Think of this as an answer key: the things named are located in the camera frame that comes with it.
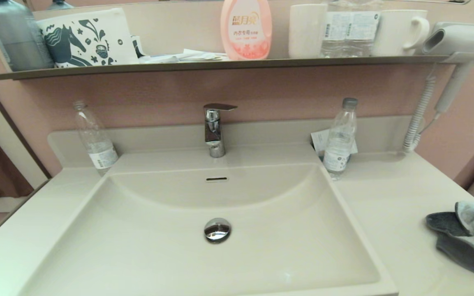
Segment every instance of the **horse illustration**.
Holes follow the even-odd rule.
[[[45,36],[45,43],[47,48],[58,64],[62,62],[68,62],[75,66],[92,66],[90,62],[74,56],[71,52],[71,44],[78,47],[82,52],[87,50],[83,44],[77,39],[72,32],[72,28],[68,29],[63,25],[63,28],[56,28]]]

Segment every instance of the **plastic water bottle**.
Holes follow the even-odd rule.
[[[328,134],[323,163],[333,180],[340,178],[350,157],[357,130],[356,106],[357,99],[344,98],[342,111],[337,114]]]
[[[350,25],[351,3],[349,0],[334,0],[325,13],[325,32],[321,45],[321,58],[342,58],[346,46],[346,33]]]
[[[370,56],[374,44],[382,0],[352,0],[353,12],[346,36],[345,54],[349,58]]]
[[[103,125],[94,113],[87,109],[87,105],[83,101],[76,101],[73,107],[77,111],[76,124],[81,142],[94,167],[100,176],[103,176],[118,160],[118,154],[104,131]]]
[[[12,0],[0,0],[0,49],[12,71],[54,67],[32,12]]]
[[[48,11],[58,10],[58,9],[70,9],[74,8],[71,4],[68,4],[64,0],[52,0],[52,4],[47,8]]]

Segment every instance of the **bottle cap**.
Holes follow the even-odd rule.
[[[342,99],[342,107],[350,107],[350,108],[355,108],[357,106],[357,99],[354,99],[353,97],[346,97]]]
[[[75,101],[75,102],[73,103],[73,108],[74,108],[75,110],[81,110],[81,109],[84,109],[85,107],[87,107],[87,104],[85,104],[84,101],[81,101],[81,100],[80,100],[80,101]]]

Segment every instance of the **white sink basin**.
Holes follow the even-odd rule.
[[[231,235],[210,244],[216,217]],[[310,147],[124,155],[21,291],[250,294],[397,295]]]

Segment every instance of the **faucet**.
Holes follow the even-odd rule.
[[[226,154],[222,131],[220,130],[220,111],[231,111],[237,106],[211,103],[204,106],[205,141],[209,147],[209,155],[214,158]]]

